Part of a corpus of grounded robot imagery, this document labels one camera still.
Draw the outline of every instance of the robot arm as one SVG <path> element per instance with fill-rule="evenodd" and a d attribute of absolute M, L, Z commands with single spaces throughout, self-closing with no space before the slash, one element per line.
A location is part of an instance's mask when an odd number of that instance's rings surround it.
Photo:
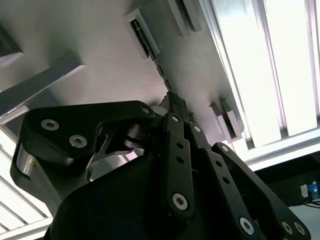
<path fill-rule="evenodd" d="M 210 146 L 185 101 L 48 107 L 24 118 L 10 174 L 54 215 L 45 240 L 310 240 L 306 226 L 225 144 Z M 89 181 L 111 155 L 142 156 Z"/>

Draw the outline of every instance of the white light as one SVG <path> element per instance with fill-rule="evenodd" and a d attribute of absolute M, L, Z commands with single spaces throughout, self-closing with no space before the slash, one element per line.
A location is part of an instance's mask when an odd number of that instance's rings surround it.
<path fill-rule="evenodd" d="M 305 1 L 267 0 L 265 6 L 287 131 L 292 136 L 318 125 Z"/>
<path fill-rule="evenodd" d="M 53 220 L 52 217 L 48 217 L 48 218 L 43 219 L 41 221 L 37 221 L 32 224 L 25 225 L 23 227 L 19 227 L 17 229 L 11 230 L 11 231 L 7 231 L 6 233 L 0 235 L 0 240 L 12 238 L 16 235 L 23 234 L 25 232 L 29 232 L 29 231 L 32 231 L 32 230 L 35 230 L 38 228 L 42 228 L 44 226 L 48 226 L 52 223 L 52 220 Z"/>
<path fill-rule="evenodd" d="M 5 204 L 27 223 L 34 223 L 43 219 L 39 213 L 37 213 L 30 205 L 23 201 L 9 188 L 7 188 L 2 182 L 0 182 L 0 193 L 0 202 Z M 3 219 L 3 216 L 0 216 L 0 220 L 2 223 L 6 222 L 6 219 Z"/>
<path fill-rule="evenodd" d="M 0 216 L 1 223 L 10 230 L 22 227 L 24 225 L 22 221 L 17 219 L 11 213 L 5 210 L 2 206 L 0 206 Z"/>
<path fill-rule="evenodd" d="M 280 140 L 270 59 L 252 2 L 213 2 L 254 145 Z"/>
<path fill-rule="evenodd" d="M 7 157 L 0 152 L 0 176 L 3 177 L 13 188 L 15 188 L 23 196 L 25 196 L 32 204 L 34 204 L 45 215 L 47 215 L 48 217 L 51 217 L 51 213 L 49 212 L 47 206 L 43 202 L 41 202 L 40 200 L 36 199 L 34 196 L 31 196 L 29 193 L 25 192 L 24 190 L 16 186 L 16 184 L 14 183 L 14 181 L 10 176 L 10 167 L 11 167 L 11 161 L 7 159 Z"/>

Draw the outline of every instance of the bolt head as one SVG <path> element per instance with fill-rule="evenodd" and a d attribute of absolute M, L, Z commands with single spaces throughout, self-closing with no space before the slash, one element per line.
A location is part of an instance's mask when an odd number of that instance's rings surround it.
<path fill-rule="evenodd" d="M 173 119 L 173 121 L 179 122 L 179 118 L 177 118 L 176 116 L 172 116 L 171 118 Z"/>
<path fill-rule="evenodd" d="M 223 150 L 224 152 L 226 152 L 226 153 L 229 152 L 229 149 L 228 149 L 226 146 L 222 145 L 221 148 L 222 148 L 222 150 Z"/>
<path fill-rule="evenodd" d="M 181 211 L 184 211 L 188 208 L 187 199 L 180 193 L 173 194 L 172 202 Z"/>
<path fill-rule="evenodd" d="M 193 129 L 197 132 L 197 133 L 201 133 L 201 129 L 197 126 L 193 126 Z"/>

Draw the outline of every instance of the ceiling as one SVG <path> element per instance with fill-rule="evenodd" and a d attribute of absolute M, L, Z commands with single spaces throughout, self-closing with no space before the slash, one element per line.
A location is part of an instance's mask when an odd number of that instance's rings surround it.
<path fill-rule="evenodd" d="M 1 69 L 0 90 L 73 52 L 87 68 L 49 88 L 58 103 L 159 104 L 167 92 L 163 80 L 151 59 L 142 60 L 123 23 L 123 16 L 137 7 L 160 49 L 158 58 L 170 84 L 191 111 L 221 95 L 232 97 L 203 15 L 199 11 L 202 31 L 190 31 L 191 37 L 183 40 L 167 1 L 161 0 L 1 1 L 0 23 L 25 56 Z"/>

